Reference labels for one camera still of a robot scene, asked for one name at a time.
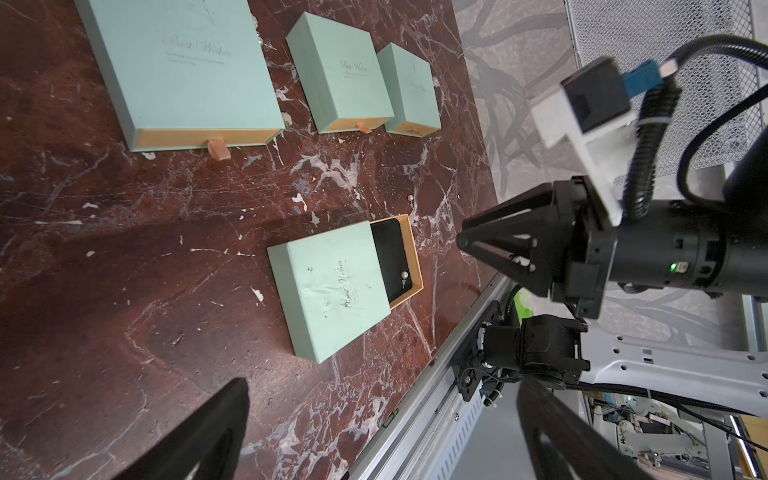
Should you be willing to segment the mint drawer jewelry box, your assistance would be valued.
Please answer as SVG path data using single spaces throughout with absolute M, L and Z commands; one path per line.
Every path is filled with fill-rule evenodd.
M 286 40 L 320 134 L 368 133 L 394 118 L 369 32 L 305 12 Z

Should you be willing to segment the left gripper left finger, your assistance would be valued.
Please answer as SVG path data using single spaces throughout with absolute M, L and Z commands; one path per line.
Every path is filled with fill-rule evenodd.
M 117 477 L 232 479 L 249 407 L 247 381 L 231 380 Z

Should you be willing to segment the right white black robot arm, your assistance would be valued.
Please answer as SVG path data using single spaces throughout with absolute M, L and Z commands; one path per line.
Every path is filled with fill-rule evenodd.
M 595 325 L 605 287 L 679 288 L 710 296 L 767 297 L 767 139 L 760 136 L 720 202 L 658 200 L 637 221 L 613 226 L 589 178 L 540 185 L 463 222 L 461 251 L 570 316 L 539 315 L 484 327 L 458 369 L 476 385 L 501 370 L 557 387 L 644 395 L 758 417 L 767 413 L 763 352 L 707 353 Z

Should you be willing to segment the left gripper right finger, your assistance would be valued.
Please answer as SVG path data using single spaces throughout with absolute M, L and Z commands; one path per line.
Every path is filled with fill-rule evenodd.
M 649 479 L 536 379 L 520 383 L 516 401 L 538 479 Z

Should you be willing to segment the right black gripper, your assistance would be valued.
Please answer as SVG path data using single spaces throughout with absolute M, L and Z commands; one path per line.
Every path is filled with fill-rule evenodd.
M 553 199 L 545 183 L 468 217 L 457 246 L 536 296 L 548 297 L 551 289 L 554 301 L 590 319 L 598 317 L 609 282 L 626 292 L 676 288 L 767 300 L 767 196 L 748 182 L 728 181 L 723 201 L 709 205 L 654 200 L 644 218 L 618 226 L 603 221 L 596 201 L 586 199 L 575 209 L 552 280 L 550 257 L 498 246 L 524 233 L 524 223 Z

